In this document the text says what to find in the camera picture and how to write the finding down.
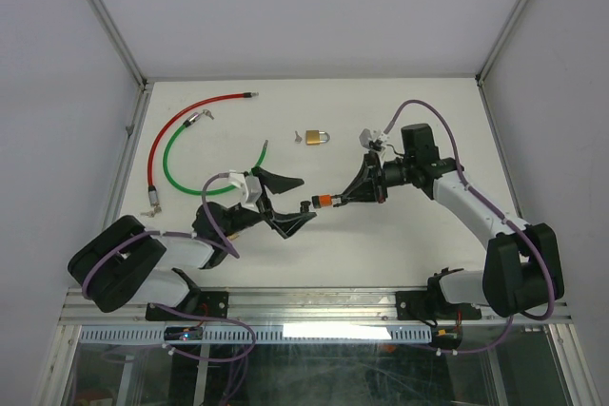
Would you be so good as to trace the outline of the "black mount plate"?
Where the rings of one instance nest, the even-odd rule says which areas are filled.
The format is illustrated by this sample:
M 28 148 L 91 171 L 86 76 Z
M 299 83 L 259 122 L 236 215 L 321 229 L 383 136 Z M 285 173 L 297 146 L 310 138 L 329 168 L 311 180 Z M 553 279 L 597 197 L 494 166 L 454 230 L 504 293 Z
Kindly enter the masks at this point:
M 226 318 L 228 299 L 229 293 L 226 291 L 198 290 L 189 292 L 172 309 L 182 314 L 196 316 L 197 318 Z M 147 306 L 145 319 L 146 321 L 187 321 L 186 318 L 176 316 L 151 303 Z
M 423 290 L 397 291 L 395 307 L 398 320 L 429 320 L 425 307 L 426 292 Z

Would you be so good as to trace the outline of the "aluminium frame post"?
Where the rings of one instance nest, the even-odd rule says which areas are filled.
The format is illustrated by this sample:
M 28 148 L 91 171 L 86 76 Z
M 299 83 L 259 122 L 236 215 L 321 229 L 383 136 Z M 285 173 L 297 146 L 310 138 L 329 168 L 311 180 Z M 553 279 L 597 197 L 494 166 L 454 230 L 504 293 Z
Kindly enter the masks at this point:
M 145 88 L 147 77 L 137 64 L 134 55 L 128 47 L 128 44 L 112 18 L 108 7 L 104 0 L 86 0 L 97 18 L 101 28 L 107 35 L 110 43 L 114 47 L 124 67 L 128 71 L 129 76 L 135 82 L 138 88 Z
M 491 49 L 487 53 L 479 71 L 476 74 L 476 81 L 479 86 L 484 85 L 484 81 L 486 80 L 493 66 L 499 59 L 503 48 L 506 46 L 508 39 L 512 35 L 522 15 L 525 13 L 530 1 L 531 0 L 515 1 L 503 25 L 501 26 L 498 36 L 493 42 Z

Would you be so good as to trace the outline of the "red lock keys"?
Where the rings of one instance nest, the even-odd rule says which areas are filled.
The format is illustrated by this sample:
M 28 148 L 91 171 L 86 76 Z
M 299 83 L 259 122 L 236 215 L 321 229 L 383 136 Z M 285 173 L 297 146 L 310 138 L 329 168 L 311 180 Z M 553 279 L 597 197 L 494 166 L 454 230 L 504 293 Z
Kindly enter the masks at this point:
M 162 212 L 162 208 L 160 205 L 154 205 L 150 208 L 150 210 L 141 212 L 140 215 L 144 216 L 144 217 L 148 217 L 148 218 L 153 218 L 155 217 L 157 214 Z

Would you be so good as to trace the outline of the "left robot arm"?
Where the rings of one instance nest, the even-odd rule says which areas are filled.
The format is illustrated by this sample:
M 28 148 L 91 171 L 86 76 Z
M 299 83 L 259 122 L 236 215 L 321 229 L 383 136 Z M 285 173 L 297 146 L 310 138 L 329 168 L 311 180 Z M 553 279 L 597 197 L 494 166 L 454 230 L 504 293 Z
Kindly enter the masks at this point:
M 188 232 L 151 230 L 126 215 L 77 251 L 68 262 L 68 272 L 83 297 L 104 313 L 130 302 L 145 302 L 162 304 L 179 319 L 191 318 L 198 311 L 202 290 L 187 270 L 213 269 L 228 257 L 239 258 L 232 237 L 258 224 L 288 239 L 316 216 L 309 202 L 292 213 L 280 213 L 272 205 L 271 196 L 302 186 L 299 178 L 256 166 L 249 172 L 218 173 L 209 182 L 220 180 L 238 189 L 240 200 L 224 206 L 203 197 Z

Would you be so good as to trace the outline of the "left black mount plate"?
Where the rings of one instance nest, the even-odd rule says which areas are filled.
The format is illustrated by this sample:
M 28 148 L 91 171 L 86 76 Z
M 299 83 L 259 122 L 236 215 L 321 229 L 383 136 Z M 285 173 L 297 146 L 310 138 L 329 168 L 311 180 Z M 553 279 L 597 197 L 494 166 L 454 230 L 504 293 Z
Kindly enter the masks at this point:
M 229 293 L 226 291 L 198 290 L 189 292 L 172 309 L 182 314 L 196 316 L 197 318 L 226 318 L 228 299 Z M 151 303 L 147 306 L 145 319 L 146 321 L 187 321 L 186 318 L 176 316 Z

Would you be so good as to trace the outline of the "left aluminium frame post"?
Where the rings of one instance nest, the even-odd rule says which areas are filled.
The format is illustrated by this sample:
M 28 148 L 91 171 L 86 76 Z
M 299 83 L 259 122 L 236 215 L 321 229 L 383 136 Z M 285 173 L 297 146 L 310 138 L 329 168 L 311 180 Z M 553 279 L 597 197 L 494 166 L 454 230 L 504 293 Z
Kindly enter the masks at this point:
M 97 18 L 101 28 L 107 35 L 110 43 L 114 47 L 124 67 L 128 71 L 129 76 L 135 82 L 138 88 L 145 88 L 147 77 L 137 64 L 134 55 L 128 47 L 128 44 L 112 18 L 108 7 L 104 0 L 86 0 Z

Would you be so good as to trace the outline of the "black head key bunch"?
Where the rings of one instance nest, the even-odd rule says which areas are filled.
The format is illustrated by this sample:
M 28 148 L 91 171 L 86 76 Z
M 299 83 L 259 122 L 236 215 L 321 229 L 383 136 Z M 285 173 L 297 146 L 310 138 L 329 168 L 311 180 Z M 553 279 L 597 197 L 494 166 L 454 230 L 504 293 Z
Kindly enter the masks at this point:
M 310 209 L 311 203 L 310 201 L 302 201 L 300 203 L 300 212 L 301 213 L 307 213 Z

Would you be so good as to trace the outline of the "right black mount plate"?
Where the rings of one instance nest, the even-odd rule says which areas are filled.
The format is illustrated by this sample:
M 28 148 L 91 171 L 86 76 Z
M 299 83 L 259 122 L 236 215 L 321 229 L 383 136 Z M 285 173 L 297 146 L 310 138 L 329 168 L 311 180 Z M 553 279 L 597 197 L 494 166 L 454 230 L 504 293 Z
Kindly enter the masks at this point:
M 425 307 L 426 292 L 423 290 L 397 291 L 395 307 L 398 320 L 429 320 Z

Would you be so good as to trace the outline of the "large brass padlock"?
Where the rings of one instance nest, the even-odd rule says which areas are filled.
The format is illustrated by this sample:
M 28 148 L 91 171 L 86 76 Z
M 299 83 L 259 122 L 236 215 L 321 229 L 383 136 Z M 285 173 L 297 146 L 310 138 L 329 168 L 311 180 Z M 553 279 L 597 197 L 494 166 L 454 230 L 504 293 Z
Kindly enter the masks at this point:
M 307 130 L 305 132 L 305 143 L 307 145 L 324 145 L 330 141 L 330 135 L 321 130 Z

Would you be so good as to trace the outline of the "right aluminium frame post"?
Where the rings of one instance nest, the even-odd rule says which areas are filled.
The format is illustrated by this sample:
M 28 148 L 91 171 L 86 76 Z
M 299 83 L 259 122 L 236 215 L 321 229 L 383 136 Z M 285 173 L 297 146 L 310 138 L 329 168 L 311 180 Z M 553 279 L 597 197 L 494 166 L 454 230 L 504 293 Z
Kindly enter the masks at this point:
M 493 42 L 491 49 L 487 53 L 479 71 L 476 74 L 476 81 L 479 86 L 484 85 L 484 81 L 486 80 L 493 66 L 499 59 L 503 48 L 506 46 L 508 39 L 512 35 L 522 15 L 525 13 L 530 1 L 531 0 L 515 1 L 503 25 L 501 26 L 498 36 Z

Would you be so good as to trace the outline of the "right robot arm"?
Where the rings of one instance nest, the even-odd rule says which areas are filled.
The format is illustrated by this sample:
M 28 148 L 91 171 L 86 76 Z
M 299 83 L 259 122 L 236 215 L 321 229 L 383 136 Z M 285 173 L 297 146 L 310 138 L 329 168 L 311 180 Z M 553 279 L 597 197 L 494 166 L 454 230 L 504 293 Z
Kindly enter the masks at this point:
M 554 230 L 546 223 L 511 219 L 498 209 L 467 180 L 456 157 L 441 158 L 431 126 L 405 126 L 401 135 L 404 152 L 388 161 L 386 134 L 368 129 L 361 133 L 366 150 L 361 168 L 333 204 L 384 203 L 389 188 L 410 184 L 448 209 L 476 237 L 485 250 L 483 268 L 444 268 L 429 278 L 428 312 L 446 318 L 469 303 L 509 318 L 561 299 L 564 281 Z

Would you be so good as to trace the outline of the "green lock keys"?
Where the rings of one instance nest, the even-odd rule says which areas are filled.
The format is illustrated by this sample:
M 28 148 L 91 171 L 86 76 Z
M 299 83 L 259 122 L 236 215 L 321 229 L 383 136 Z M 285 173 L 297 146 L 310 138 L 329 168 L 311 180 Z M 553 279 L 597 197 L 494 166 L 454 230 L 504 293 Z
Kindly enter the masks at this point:
M 213 116 L 213 114 L 211 113 L 211 111 L 209 111 L 208 109 L 203 109 L 201 111 L 201 114 L 203 116 L 206 116 L 207 118 L 211 119 L 211 120 L 215 120 L 215 117 Z

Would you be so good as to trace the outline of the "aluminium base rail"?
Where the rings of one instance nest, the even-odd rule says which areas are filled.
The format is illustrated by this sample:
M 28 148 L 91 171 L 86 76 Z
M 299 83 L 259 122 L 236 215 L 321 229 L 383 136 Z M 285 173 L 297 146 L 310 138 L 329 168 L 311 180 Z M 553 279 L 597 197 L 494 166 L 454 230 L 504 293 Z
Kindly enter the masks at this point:
M 397 301 L 395 288 L 223 288 L 226 301 L 219 309 L 230 319 L 250 324 L 271 324 L 292 321 L 348 321 L 352 323 L 394 323 L 398 313 L 406 309 L 404 300 Z M 81 292 L 70 289 L 60 313 L 64 325 L 132 324 L 145 321 L 142 303 L 128 304 L 112 313 L 101 312 Z

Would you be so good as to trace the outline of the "orange black padlock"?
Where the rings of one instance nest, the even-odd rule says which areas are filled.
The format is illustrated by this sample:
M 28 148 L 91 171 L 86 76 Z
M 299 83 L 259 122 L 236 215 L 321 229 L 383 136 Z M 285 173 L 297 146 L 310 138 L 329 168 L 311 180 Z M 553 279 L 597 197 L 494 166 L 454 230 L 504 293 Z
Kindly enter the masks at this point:
M 341 203 L 342 199 L 338 195 L 314 195 L 311 197 L 311 203 L 314 208 L 320 209 L 324 207 L 337 206 Z

